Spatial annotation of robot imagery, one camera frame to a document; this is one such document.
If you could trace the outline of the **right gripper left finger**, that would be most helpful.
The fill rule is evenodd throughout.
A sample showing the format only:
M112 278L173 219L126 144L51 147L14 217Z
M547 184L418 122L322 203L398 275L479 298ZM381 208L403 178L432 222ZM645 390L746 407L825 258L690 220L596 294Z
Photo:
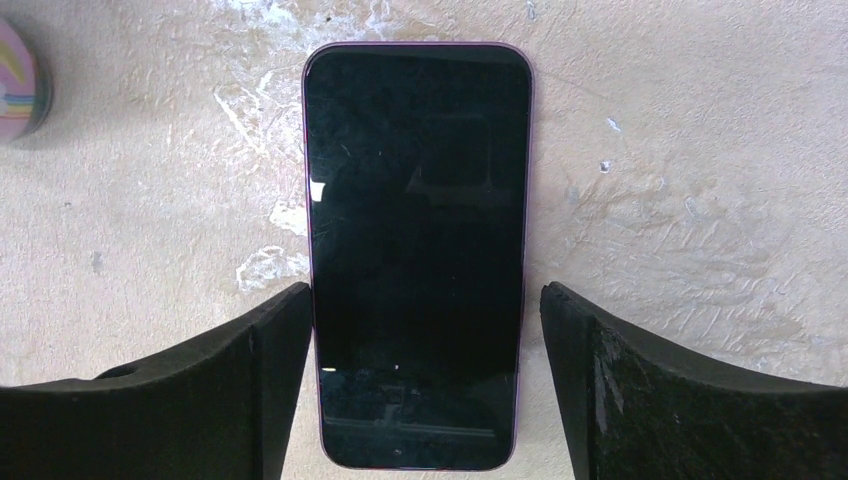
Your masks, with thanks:
M1 391L5 479L277 479L312 329L295 283L97 377Z

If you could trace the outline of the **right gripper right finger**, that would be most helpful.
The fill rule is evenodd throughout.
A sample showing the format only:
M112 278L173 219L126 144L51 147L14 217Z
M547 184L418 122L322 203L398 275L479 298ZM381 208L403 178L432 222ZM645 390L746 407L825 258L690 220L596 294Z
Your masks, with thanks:
M578 479L843 479L847 391L702 355L561 283L540 314Z

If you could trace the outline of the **purple edged smartphone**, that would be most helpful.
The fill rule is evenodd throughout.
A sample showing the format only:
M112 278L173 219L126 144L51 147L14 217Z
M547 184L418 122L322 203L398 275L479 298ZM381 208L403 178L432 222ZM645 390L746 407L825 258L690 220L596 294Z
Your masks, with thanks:
M333 463L510 459L533 87L503 43L345 42L308 59L310 284Z

